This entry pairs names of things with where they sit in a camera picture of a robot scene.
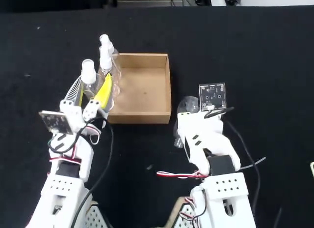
black table surface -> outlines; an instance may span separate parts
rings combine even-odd
[[[172,117],[168,125],[114,125],[107,177],[94,193],[114,227],[166,223],[179,196],[199,181],[159,178],[190,172],[172,128],[180,99],[198,84],[225,82],[229,120],[258,160],[262,187],[258,227],[314,223],[314,7],[213,7],[85,10],[0,15],[0,226],[24,227],[50,170],[50,133],[40,110],[58,110],[85,58],[98,60],[98,37],[123,53],[168,53]],[[226,129],[242,165],[249,160]],[[87,187],[107,162],[108,136],[95,147]],[[257,178],[245,172],[253,194]]]

circuit board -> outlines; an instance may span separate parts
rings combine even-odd
[[[39,115],[50,132],[73,134],[68,119],[64,113],[41,111],[39,112]]]
[[[225,83],[199,85],[201,111],[225,109]]]

plastic bottle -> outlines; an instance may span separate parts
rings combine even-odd
[[[113,92],[112,97],[115,98],[120,94],[120,87],[119,87],[119,73],[115,66],[112,65],[112,57],[110,56],[107,47],[101,46],[99,48],[100,51],[100,67],[99,72],[103,78],[107,75],[108,72],[111,73],[113,79]]]
[[[119,56],[119,52],[113,47],[113,44],[112,42],[110,41],[109,39],[109,36],[106,35],[106,34],[103,34],[99,37],[99,40],[102,44],[102,47],[103,48],[107,48],[108,49],[108,52],[109,52],[109,55],[111,56],[112,58],[112,63],[113,63],[113,66],[115,67],[116,71],[117,71],[117,77],[119,79],[121,79],[121,67],[119,65],[119,62],[117,60],[118,56]]]
[[[93,60],[85,59],[82,62],[81,81],[84,94],[88,99],[93,99],[104,83],[101,75],[96,74]]]

cardboard box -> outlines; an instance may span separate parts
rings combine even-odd
[[[168,123],[171,114],[167,54],[120,54],[121,93],[109,113],[111,123]]]

white bottle cap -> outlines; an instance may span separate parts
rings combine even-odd
[[[93,84],[96,81],[96,70],[94,61],[85,59],[82,62],[81,80],[85,84]]]
[[[114,47],[113,47],[113,44],[112,42],[110,41],[109,39],[109,36],[106,35],[106,34],[103,34],[99,37],[99,40],[102,44],[103,47],[107,47],[108,51],[109,51],[109,54],[112,55],[113,52],[114,52]]]

